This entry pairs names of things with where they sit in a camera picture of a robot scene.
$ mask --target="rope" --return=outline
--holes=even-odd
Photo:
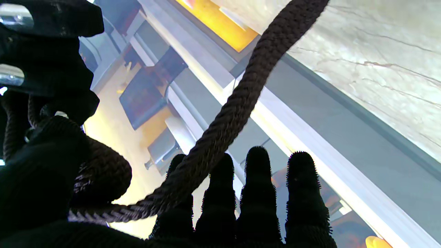
[[[74,201],[69,211],[69,219],[80,222],[139,220],[161,214],[179,204],[183,197],[191,194],[208,176],[211,169],[219,162],[224,152],[242,131],[276,63],[311,28],[328,1],[293,0],[288,3],[262,34],[254,48],[242,80],[233,90],[232,95],[214,121],[176,170],[168,175],[162,185],[145,199],[128,206],[110,204],[112,200],[119,198],[127,190],[131,179],[130,165],[111,148],[90,139],[93,159],[81,166],[75,183]],[[28,117],[32,126],[35,126],[38,122],[36,120],[38,120],[39,112],[37,110],[39,107],[34,106],[32,102],[33,99],[30,97]],[[6,142],[10,133],[7,128],[5,151],[9,151],[7,147],[11,144]],[[102,186],[101,184],[105,182],[110,183]],[[119,185],[114,188],[106,188],[107,185],[115,183]],[[96,189],[93,190],[93,194],[89,193],[89,185],[94,185]],[[115,193],[93,201],[92,196],[108,191],[115,191]]]

